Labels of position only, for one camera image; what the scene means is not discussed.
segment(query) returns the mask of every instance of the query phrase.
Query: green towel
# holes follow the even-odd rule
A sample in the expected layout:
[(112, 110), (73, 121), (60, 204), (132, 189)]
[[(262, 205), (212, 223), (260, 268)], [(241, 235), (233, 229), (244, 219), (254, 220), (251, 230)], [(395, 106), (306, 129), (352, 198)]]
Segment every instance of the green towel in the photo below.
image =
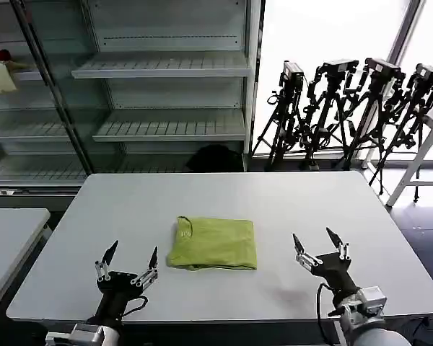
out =
[(207, 267), (255, 270), (257, 256), (253, 223), (180, 216), (167, 264), (188, 270)]

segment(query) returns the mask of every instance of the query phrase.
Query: tripod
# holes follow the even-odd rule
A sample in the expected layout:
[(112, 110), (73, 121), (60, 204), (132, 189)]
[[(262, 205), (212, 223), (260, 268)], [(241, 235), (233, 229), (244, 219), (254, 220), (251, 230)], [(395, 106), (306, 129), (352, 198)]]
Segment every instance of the tripod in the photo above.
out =
[[(397, 131), (393, 136), (390, 145), (385, 151), (385, 156), (380, 158), (377, 169), (369, 181), (369, 185), (372, 185), (377, 174), (380, 172), (380, 186), (382, 185), (381, 172), (385, 166), (385, 162), (388, 156), (392, 153), (394, 147), (398, 147), (401, 144), (405, 144), (407, 149), (415, 146), (414, 135), (419, 132), (419, 148), (423, 138), (423, 118), (433, 107), (433, 68), (431, 66), (426, 66), (421, 63), (417, 64), (416, 71), (412, 75), (408, 82), (408, 96), (406, 98), (407, 111), (401, 120), (401, 123), (397, 125)], [(409, 122), (410, 119), (414, 118), (414, 123), (409, 129), (409, 132), (404, 133), (404, 127)], [(420, 178), (420, 167), (417, 169), (416, 178)], [(416, 186), (416, 192), (414, 195), (414, 202), (419, 200), (419, 187)]]
[(350, 170), (353, 153), (359, 148), (359, 146), (367, 141), (372, 140), (370, 136), (366, 134), (367, 127), (371, 120), (370, 115), (372, 114), (375, 103), (377, 103), (378, 117), (380, 118), (382, 116), (383, 91), (386, 85), (393, 78), (401, 79), (401, 69), (399, 67), (380, 59), (367, 58), (366, 66), (364, 68), (368, 71), (373, 70), (370, 76), (371, 82), (369, 85), (369, 91), (364, 93), (364, 95), (362, 95), (362, 99), (360, 100), (360, 102), (362, 102), (364, 99), (367, 99), (367, 104), (351, 145), (336, 163), (336, 165), (338, 165), (344, 160), (344, 170)]
[[(351, 79), (353, 78), (354, 72), (356, 72), (356, 66), (358, 65), (358, 60), (340, 60), (331, 61), (324, 63), (321, 67), (316, 69), (315, 79), (308, 88), (307, 97), (310, 99), (310, 105), (304, 108), (306, 112), (305, 125), (307, 125), (312, 132), (313, 127), (311, 127), (312, 116), (315, 111), (319, 109), (320, 103), (324, 100), (323, 109), (318, 120), (318, 123), (314, 125), (314, 132), (311, 134), (311, 140), (309, 143), (305, 143), (306, 155), (305, 163), (309, 165), (310, 169), (317, 169), (318, 166), (314, 162), (314, 153), (320, 149), (321, 146), (327, 145), (330, 137), (333, 136), (333, 132), (340, 127), (341, 129), (341, 144), (346, 147), (346, 135), (344, 122), (348, 115), (345, 115), (344, 104), (347, 99), (354, 100), (355, 98), (350, 95), (355, 95), (355, 92), (359, 91), (357, 89), (354, 91), (348, 90), (347, 88), (351, 84)], [(322, 75), (326, 74), (327, 78), (327, 89), (321, 94), (318, 100), (315, 97), (315, 86), (322, 79)], [(340, 89), (341, 82), (346, 78), (344, 94), (346, 99), (341, 98), (338, 90)], [(324, 128), (325, 121), (329, 109), (332, 107), (333, 102), (337, 104), (337, 118), (338, 125), (334, 131), (330, 131), (332, 127)]]
[[(251, 156), (253, 156), (260, 145), (264, 142), (271, 148), (268, 162), (265, 165), (265, 171), (271, 171), (282, 159), (290, 146), (293, 146), (299, 136), (294, 135), (295, 115), (298, 115), (299, 122), (301, 121), (298, 104), (303, 88), (303, 71), (296, 63), (284, 62), (284, 69), (279, 77), (279, 86), (282, 87), (279, 95), (276, 92), (268, 99), (270, 105), (276, 105), (268, 123), (258, 137), (257, 144), (253, 148)], [(292, 113), (289, 112), (290, 104), (292, 104)], [(270, 144), (264, 136), (272, 123), (276, 123), (276, 134), (274, 135), (273, 143)]]

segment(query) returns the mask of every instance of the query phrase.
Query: white table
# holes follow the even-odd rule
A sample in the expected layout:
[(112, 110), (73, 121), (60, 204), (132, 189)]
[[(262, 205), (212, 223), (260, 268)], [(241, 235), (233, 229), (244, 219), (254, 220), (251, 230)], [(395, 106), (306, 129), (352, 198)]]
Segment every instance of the white table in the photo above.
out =
[(398, 200), (399, 196), (401, 196), (401, 193), (403, 193), (406, 186), (433, 186), (433, 181), (412, 179), (414, 173), (424, 161), (426, 154), (433, 146), (433, 108), (427, 113), (427, 116), (424, 118), (424, 122), (430, 128), (430, 132), (425, 141), (422, 143), (421, 147), (419, 148), (416, 157), (407, 167), (407, 170), (399, 181), (397, 187), (388, 198), (386, 204), (389, 207), (393, 207), (395, 205), (396, 201)]
[[(177, 216), (252, 220), (258, 269), (167, 267)], [(307, 251), (321, 254), (334, 250), (326, 226), (350, 243), (356, 284), (378, 285), (388, 297), (387, 315), (433, 313), (432, 279), (364, 178), (311, 172), (92, 175), (7, 315), (43, 322), (91, 317), (101, 299), (95, 260), (118, 239), (111, 270), (141, 272), (159, 247), (159, 279), (146, 291), (149, 303), (127, 322), (315, 319), (322, 280), (295, 262), (292, 232)], [(321, 310), (323, 316), (332, 310), (329, 293)]]
[(42, 238), (46, 209), (0, 208), (0, 300)]

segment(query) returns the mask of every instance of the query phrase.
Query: glass cabinet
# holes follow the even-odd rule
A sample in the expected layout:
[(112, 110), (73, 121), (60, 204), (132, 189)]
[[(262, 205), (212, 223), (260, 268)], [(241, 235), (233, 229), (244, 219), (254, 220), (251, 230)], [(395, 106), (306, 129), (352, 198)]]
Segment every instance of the glass cabinet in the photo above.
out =
[(14, 74), (18, 92), (0, 95), (0, 181), (80, 185), (91, 172), (187, 172), (192, 155), (214, 144), (242, 161), (260, 5), (0, 4), (9, 17), (0, 19), (0, 49), (35, 63)]
[[(35, 11), (45, 12), (44, 3), (35, 3)], [(66, 18), (48, 15), (47, 23), (41, 28), (45, 32), (43, 39), (51, 42), (54, 50), (65, 50), (69, 55), (82, 49), (67, 40), (72, 30), (52, 30), (54, 25), (63, 24), (55, 23), (55, 19), (58, 22)], [(87, 177), (86, 169), (72, 146), (52, 92), (43, 81), (12, 5), (7, 1), (0, 1), (0, 50), (9, 51), (11, 64), (21, 65), (13, 69), (9, 61), (6, 63), (17, 90), (0, 94), (0, 189), (80, 186)], [(69, 75), (70, 71), (56, 68), (55, 74)], [(79, 87), (73, 94), (83, 91)], [(77, 99), (80, 103), (87, 100)]]

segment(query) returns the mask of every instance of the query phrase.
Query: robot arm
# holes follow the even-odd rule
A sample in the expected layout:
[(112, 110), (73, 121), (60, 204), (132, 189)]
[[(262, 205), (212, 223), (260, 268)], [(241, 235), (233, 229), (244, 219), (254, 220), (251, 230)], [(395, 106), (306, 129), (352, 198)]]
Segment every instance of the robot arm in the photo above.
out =
[[(95, 262), (97, 286), (102, 299), (96, 314), (86, 323), (76, 324), (70, 334), (49, 332), (47, 346), (117, 346), (122, 318), (146, 306), (142, 294), (158, 278), (157, 247), (142, 274), (109, 271), (118, 241), (106, 250), (101, 261)], [(129, 301), (143, 299), (143, 304), (125, 313)]]
[(312, 256), (305, 251), (293, 234), (296, 261), (314, 276), (324, 278), (333, 293), (334, 310), (328, 314), (340, 316), (340, 325), (350, 346), (408, 346), (399, 333), (383, 329), (383, 308), (387, 298), (377, 287), (360, 288), (348, 274), (351, 264), (349, 244), (327, 228), (336, 252)]

